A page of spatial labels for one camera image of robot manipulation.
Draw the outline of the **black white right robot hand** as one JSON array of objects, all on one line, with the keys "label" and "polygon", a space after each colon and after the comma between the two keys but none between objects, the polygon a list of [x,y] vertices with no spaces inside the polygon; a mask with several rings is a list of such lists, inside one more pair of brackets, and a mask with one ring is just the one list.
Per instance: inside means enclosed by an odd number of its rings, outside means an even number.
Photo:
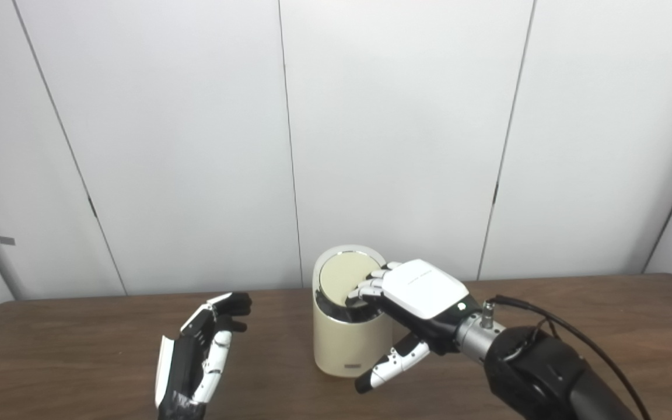
[{"label": "black white right robot hand", "polygon": [[350,290],[345,305],[374,307],[408,330],[355,380],[359,394],[384,385],[431,353],[459,353],[461,325],[481,311],[460,280],[424,260],[390,262],[370,272]]}]

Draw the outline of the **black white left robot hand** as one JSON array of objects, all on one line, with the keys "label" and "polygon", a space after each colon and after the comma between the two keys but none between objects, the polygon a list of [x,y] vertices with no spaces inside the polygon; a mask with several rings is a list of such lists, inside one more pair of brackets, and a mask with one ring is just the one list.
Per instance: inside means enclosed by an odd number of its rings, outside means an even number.
[{"label": "black white left robot hand", "polygon": [[155,378],[159,419],[203,419],[221,382],[235,333],[247,325],[237,317],[251,313],[246,292],[206,300],[182,324],[175,339],[161,338]]}]

